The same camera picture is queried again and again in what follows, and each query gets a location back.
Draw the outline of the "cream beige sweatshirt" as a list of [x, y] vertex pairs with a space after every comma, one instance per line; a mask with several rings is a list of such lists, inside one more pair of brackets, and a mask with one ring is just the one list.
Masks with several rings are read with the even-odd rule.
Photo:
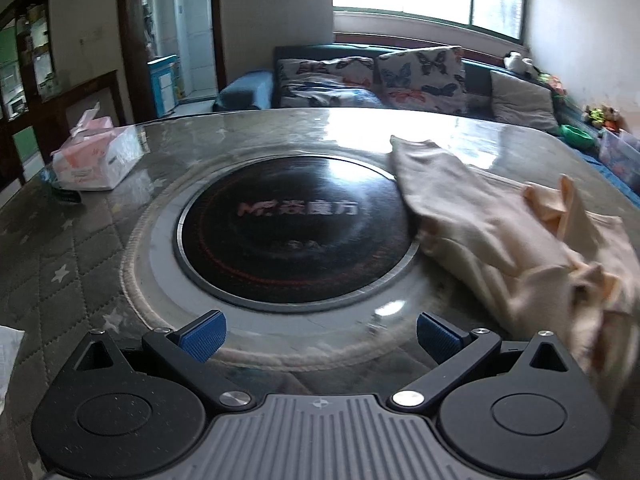
[[422, 252], [511, 335], [555, 333], [614, 406], [639, 353], [639, 260], [622, 219], [588, 211], [567, 176], [521, 184], [432, 142], [392, 144]]

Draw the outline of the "black round induction cooktop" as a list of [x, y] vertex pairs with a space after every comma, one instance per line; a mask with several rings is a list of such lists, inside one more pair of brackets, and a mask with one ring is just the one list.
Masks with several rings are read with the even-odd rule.
[[411, 266], [416, 219], [380, 167], [328, 155], [256, 159], [211, 178], [178, 217], [174, 253], [210, 296], [317, 312], [375, 295]]

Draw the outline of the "pink tissue pack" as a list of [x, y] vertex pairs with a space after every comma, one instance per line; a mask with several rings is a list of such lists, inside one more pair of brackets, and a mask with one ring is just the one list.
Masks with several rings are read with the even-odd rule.
[[85, 110], [52, 153], [51, 167], [64, 190], [113, 191], [144, 155], [136, 126], [116, 127], [99, 112], [100, 103]]

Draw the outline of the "green bowl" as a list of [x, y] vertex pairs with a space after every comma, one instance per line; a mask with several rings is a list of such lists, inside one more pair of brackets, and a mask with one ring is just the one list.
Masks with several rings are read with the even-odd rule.
[[571, 125], [560, 125], [560, 133], [563, 141], [571, 148], [579, 151], [589, 151], [596, 146], [596, 141], [581, 128]]

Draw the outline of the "clear plastic storage box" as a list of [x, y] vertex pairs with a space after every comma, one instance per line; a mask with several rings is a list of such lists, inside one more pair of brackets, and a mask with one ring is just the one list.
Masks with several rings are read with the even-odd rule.
[[629, 186], [639, 179], [639, 139], [622, 130], [605, 130], [600, 142], [600, 162]]

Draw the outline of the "grey plain cushion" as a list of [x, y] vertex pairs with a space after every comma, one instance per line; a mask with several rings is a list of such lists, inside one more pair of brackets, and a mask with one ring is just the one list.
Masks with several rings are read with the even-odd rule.
[[539, 84], [490, 72], [491, 109], [498, 122], [557, 133], [552, 92]]

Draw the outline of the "blue sofa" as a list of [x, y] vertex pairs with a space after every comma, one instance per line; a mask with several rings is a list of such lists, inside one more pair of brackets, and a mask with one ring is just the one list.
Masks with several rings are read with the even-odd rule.
[[[380, 55], [395, 53], [402, 50], [409, 49], [390, 49], [378, 46], [355, 46], [354, 44], [313, 44], [312, 46], [303, 47], [277, 47], [273, 51], [272, 70], [254, 70], [254, 72], [249, 72], [233, 81], [231, 84], [228, 84], [228, 86], [220, 92], [220, 95], [216, 97], [214, 109], [217, 112], [239, 112], [240, 110], [268, 110], [268, 108], [283, 108], [280, 107], [277, 76], [277, 62], [279, 60], [282, 60], [282, 58], [302, 58], [303, 60], [323, 61], [332, 60], [332, 58], [347, 58], [348, 56], [372, 58], [374, 62], [374, 92], [383, 102], [383, 107], [395, 108], [391, 107], [383, 96], [381, 89], [381, 76], [378, 72], [378, 63], [376, 62], [376, 59]], [[533, 78], [520, 77], [508, 70], [502, 70], [496, 66], [470, 60], [466, 56], [465, 51], [462, 63], [465, 70], [468, 111], [464, 115], [458, 116], [498, 122], [494, 114], [492, 114], [491, 109], [490, 72], [495, 70], [496, 72], [501, 72], [518, 79], [526, 80], [532, 84], [539, 84], [541, 87], [548, 88], [552, 92], [554, 114], [559, 124], [558, 132], [550, 133], [552, 136], [557, 136], [563, 141], [560, 133], [560, 125], [571, 125], [577, 127], [574, 122], [567, 121], [566, 108], [560, 102], [559, 93], [554, 91], [548, 84]], [[584, 159], [588, 164], [595, 166], [606, 180], [609, 180], [612, 185], [618, 188], [620, 192], [626, 195], [633, 203], [637, 203], [639, 200], [638, 181], [634, 181], [634, 185], [629, 186], [625, 181], [620, 180], [616, 174], [613, 174], [603, 162], [599, 162], [597, 159], [597, 138], [592, 133], [588, 133], [593, 137], [593, 140], [596, 141], [596, 146], [589, 151], [582, 151]]]

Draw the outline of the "dark wooden side table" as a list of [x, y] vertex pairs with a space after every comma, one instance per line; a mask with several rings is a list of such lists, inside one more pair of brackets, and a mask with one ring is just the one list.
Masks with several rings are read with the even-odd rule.
[[115, 126], [126, 125], [116, 70], [94, 77], [41, 103], [35, 112], [34, 133], [45, 164], [70, 136], [85, 110], [100, 104], [98, 117], [110, 116]]

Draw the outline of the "butterfly pillow upright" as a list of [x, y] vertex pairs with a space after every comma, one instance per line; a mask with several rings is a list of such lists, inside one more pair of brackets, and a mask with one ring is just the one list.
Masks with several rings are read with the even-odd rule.
[[402, 50], [380, 55], [386, 102], [398, 110], [464, 115], [468, 111], [462, 47]]

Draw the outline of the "colourful plush toys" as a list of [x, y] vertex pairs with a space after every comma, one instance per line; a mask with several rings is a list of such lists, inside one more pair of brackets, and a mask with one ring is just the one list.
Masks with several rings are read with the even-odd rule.
[[592, 128], [605, 128], [611, 132], [620, 131], [620, 112], [610, 106], [586, 106], [582, 112], [582, 121]]

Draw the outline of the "blue small cabinet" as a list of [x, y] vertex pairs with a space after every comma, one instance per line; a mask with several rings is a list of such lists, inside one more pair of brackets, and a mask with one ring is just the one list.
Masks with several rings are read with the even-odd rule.
[[174, 65], [177, 62], [178, 56], [175, 54], [148, 62], [153, 102], [159, 118], [170, 115], [177, 105], [174, 78]]

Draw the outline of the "butterfly pillow lying flat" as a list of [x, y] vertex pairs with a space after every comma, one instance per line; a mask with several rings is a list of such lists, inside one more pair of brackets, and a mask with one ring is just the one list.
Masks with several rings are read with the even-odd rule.
[[374, 92], [372, 58], [282, 58], [277, 62], [277, 76], [280, 107], [384, 106]]

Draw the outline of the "panda plush toy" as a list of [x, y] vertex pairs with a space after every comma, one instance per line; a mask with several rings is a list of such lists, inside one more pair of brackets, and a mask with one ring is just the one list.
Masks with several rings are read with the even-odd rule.
[[515, 75], [525, 78], [537, 78], [539, 70], [531, 58], [526, 58], [518, 51], [511, 51], [503, 58], [504, 67]]

